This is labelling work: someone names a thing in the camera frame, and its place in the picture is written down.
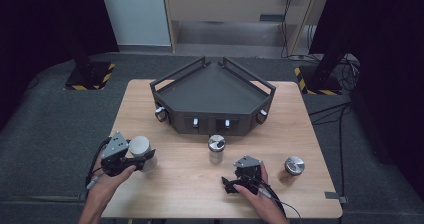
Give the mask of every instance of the hand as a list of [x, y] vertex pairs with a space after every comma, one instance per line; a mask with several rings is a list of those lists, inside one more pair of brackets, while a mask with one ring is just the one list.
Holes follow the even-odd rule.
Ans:
[[[268, 173], [265, 165], [261, 164], [262, 180], [268, 184]], [[287, 219], [284, 217], [281, 210], [275, 204], [275, 201], [267, 198], [265, 195], [258, 192], [257, 195], [251, 193], [248, 189], [240, 185], [234, 185], [234, 188], [244, 196], [255, 209], [259, 217], [269, 224], [286, 224]]]
[[93, 178], [97, 176], [98, 179], [88, 193], [87, 201], [78, 222], [79, 224], [100, 223], [102, 213], [112, 199], [113, 194], [115, 194], [116, 189], [131, 176], [136, 168], [135, 166], [130, 166], [121, 174], [110, 177], [103, 174], [103, 170], [100, 168], [100, 162], [101, 159], [99, 155], [93, 168], [93, 171], [96, 170], [93, 174]]

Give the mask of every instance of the cylindrical object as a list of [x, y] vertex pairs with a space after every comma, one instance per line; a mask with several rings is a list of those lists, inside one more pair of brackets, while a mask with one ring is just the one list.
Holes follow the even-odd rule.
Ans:
[[305, 170], [305, 163], [299, 157], [291, 156], [284, 162], [284, 167], [278, 174], [281, 183], [291, 185]]
[[[152, 148], [150, 146], [150, 141], [145, 136], [136, 136], [134, 137], [130, 143], [129, 143], [129, 151], [134, 157], [141, 157], [144, 156], [147, 152], [151, 151]], [[147, 160], [144, 163], [143, 170], [140, 170], [142, 172], [150, 172], [152, 171], [157, 164], [157, 158], [156, 155], [153, 156], [151, 159]]]
[[209, 161], [212, 164], [219, 164], [224, 158], [225, 139], [220, 135], [213, 135], [208, 141]]

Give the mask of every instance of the gray carpet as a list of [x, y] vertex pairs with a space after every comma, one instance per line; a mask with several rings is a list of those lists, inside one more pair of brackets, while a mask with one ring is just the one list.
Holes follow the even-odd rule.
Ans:
[[[109, 135], [128, 81], [155, 79], [198, 57], [103, 54], [93, 60], [116, 64], [104, 90], [69, 91], [63, 85], [74, 68], [72, 61], [43, 72], [30, 84], [21, 105], [0, 136], [0, 222], [76, 223], [81, 205], [75, 203], [4, 201], [10, 196], [64, 196], [77, 198], [94, 152]], [[220, 58], [208, 58], [216, 61]], [[269, 81], [297, 81], [300, 62], [283, 59], [234, 58]], [[335, 70], [340, 76], [341, 68]], [[309, 113], [350, 101], [339, 96], [303, 95]], [[326, 112], [311, 117], [312, 121]], [[339, 112], [321, 121], [337, 119]], [[314, 126], [337, 192], [342, 177], [338, 122]], [[382, 165], [353, 110], [342, 122], [344, 206], [341, 222], [424, 223], [423, 201], [395, 166]], [[245, 220], [239, 223], [261, 223]], [[113, 220], [102, 220], [113, 223]], [[134, 223], [146, 223], [136, 220]], [[167, 223], [213, 223], [211, 220], [169, 220]], [[236, 223], [224, 220], [223, 223]], [[339, 223], [339, 220], [302, 219], [302, 223]]]

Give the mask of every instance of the wooden table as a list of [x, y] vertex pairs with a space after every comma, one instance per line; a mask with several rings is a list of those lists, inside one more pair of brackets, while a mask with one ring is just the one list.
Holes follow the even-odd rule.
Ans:
[[[221, 176], [234, 180], [233, 163], [244, 155], [262, 160], [269, 183], [281, 201], [295, 207], [302, 218], [338, 218], [335, 192], [297, 84], [270, 82], [277, 87], [267, 121], [244, 137], [226, 137], [224, 160], [209, 162], [208, 136], [177, 134], [160, 123], [149, 83], [129, 82], [111, 135], [127, 139], [143, 135], [156, 149], [158, 164], [150, 173], [136, 172], [123, 183], [103, 217], [123, 218], [259, 218], [239, 194], [227, 194]], [[278, 174], [289, 156], [305, 161], [305, 171], [291, 186]], [[297, 214], [285, 207], [289, 218]]]

